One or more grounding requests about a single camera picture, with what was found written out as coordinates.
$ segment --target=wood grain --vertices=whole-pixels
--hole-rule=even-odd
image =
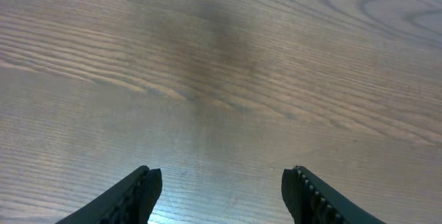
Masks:
[[[384,221],[439,221],[442,0],[0,9],[0,222],[56,221],[140,164],[171,182],[157,223],[290,221],[295,164]]]

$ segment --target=brown wooden tabletop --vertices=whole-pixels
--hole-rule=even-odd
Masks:
[[[140,165],[149,223],[292,223],[294,165],[442,223],[442,0],[0,0],[0,223]]]

